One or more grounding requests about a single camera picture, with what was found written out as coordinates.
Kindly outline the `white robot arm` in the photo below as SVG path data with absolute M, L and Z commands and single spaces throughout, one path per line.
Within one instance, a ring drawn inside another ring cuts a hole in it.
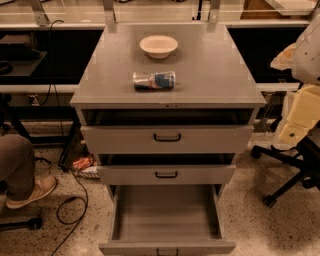
M 274 144 L 296 146 L 320 120 L 320 15 L 270 63 L 277 70 L 290 69 L 303 87 L 284 102 Z

